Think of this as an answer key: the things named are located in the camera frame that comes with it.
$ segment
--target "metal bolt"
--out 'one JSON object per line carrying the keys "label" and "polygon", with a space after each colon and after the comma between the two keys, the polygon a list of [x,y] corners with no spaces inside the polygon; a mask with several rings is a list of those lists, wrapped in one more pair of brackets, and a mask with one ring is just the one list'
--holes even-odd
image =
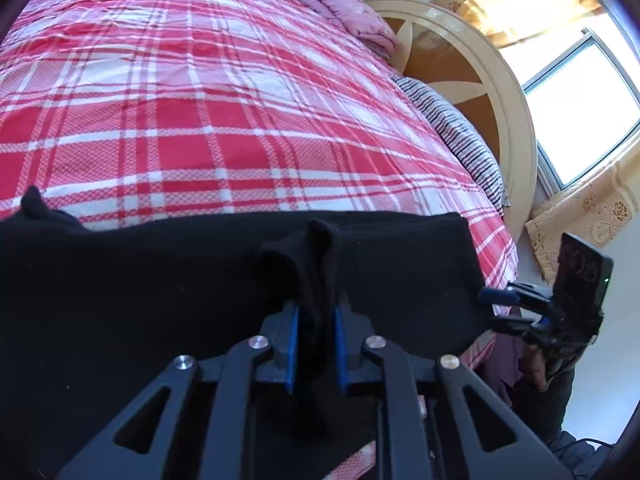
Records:
{"label": "metal bolt", "polygon": [[188,370],[194,364],[195,359],[190,355],[178,355],[177,358],[174,359],[174,366],[178,368],[178,370]]}
{"label": "metal bolt", "polygon": [[444,354],[440,358],[440,366],[446,368],[447,370],[455,370],[460,366],[460,359],[458,359],[455,355]]}
{"label": "metal bolt", "polygon": [[374,350],[379,350],[386,346],[386,339],[381,335],[370,335],[365,339],[366,345]]}
{"label": "metal bolt", "polygon": [[249,339],[249,346],[254,350],[267,348],[267,346],[269,346],[269,339],[263,335],[254,335],[251,339]]}

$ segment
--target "black fabric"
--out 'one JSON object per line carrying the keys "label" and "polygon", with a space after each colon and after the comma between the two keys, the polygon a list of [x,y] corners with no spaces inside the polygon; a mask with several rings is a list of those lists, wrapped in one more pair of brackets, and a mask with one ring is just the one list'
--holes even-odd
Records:
{"label": "black fabric", "polygon": [[[307,336],[323,344],[329,283],[420,356],[459,354],[491,323],[456,214],[255,213],[90,232],[38,200],[0,222],[0,449],[35,478],[54,476],[174,356],[208,358],[258,333],[278,294],[306,301]],[[310,226],[327,236],[292,250]],[[318,273],[305,275],[309,258]],[[340,396],[332,373],[319,365],[298,400],[258,406],[259,479],[322,478],[372,439],[371,399]],[[300,399],[307,415],[316,404],[324,433],[296,434]]]}

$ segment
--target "red and white plaid blanket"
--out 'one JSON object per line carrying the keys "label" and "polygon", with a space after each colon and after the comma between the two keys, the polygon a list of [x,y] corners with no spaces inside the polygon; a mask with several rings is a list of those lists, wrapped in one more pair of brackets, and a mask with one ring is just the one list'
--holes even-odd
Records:
{"label": "red and white plaid blanket", "polygon": [[30,184],[94,228],[457,211],[487,283],[505,285],[517,259],[502,219],[390,72],[295,0],[31,0],[0,46],[0,217]]}

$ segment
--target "striped pillow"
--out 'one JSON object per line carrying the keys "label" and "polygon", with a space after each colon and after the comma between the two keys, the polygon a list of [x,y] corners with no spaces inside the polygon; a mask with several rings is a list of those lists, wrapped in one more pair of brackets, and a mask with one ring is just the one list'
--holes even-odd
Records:
{"label": "striped pillow", "polygon": [[442,137],[476,184],[484,190],[500,216],[504,216],[502,206],[508,203],[500,166],[474,126],[426,83],[400,74],[391,76],[391,79]]}

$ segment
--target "curved headboard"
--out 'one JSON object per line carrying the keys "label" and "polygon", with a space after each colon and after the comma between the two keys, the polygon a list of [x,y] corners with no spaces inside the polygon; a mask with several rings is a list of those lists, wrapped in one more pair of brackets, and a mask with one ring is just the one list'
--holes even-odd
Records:
{"label": "curved headboard", "polygon": [[494,152],[511,201],[504,221],[517,241],[531,211],[538,151],[529,107],[513,72],[480,32],[448,10],[417,0],[367,4],[398,35],[391,65],[447,98]]}

